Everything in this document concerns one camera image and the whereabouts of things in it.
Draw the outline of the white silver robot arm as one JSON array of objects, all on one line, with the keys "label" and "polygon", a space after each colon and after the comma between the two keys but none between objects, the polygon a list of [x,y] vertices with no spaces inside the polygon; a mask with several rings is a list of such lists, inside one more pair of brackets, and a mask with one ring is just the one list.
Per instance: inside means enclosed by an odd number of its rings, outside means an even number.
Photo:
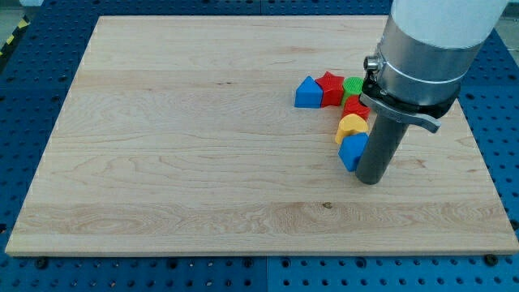
[{"label": "white silver robot arm", "polygon": [[459,89],[508,0],[394,0],[378,45],[378,85],[411,105]]}]

